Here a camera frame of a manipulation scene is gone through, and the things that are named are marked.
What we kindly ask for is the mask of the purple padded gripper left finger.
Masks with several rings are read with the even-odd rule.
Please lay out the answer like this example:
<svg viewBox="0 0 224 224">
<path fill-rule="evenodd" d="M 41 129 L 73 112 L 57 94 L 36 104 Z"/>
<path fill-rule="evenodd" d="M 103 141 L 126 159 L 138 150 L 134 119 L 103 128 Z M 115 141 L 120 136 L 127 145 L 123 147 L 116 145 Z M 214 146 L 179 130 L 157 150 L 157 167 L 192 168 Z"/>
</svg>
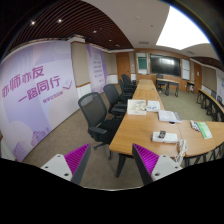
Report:
<svg viewBox="0 0 224 224">
<path fill-rule="evenodd" d="M 86 144 L 66 155 L 56 154 L 42 166 L 42 169 L 79 185 L 90 154 L 91 146 Z"/>
</svg>

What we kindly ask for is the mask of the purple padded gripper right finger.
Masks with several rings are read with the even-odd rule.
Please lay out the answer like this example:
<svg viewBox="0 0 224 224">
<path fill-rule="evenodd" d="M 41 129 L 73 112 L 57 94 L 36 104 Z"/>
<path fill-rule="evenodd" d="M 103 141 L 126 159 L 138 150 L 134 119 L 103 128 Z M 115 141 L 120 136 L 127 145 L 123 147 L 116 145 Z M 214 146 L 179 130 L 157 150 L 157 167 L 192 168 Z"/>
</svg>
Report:
<svg viewBox="0 0 224 224">
<path fill-rule="evenodd" d="M 132 145 L 132 154 L 144 185 L 150 184 L 182 169 L 182 167 L 168 155 L 157 155 L 137 144 Z"/>
</svg>

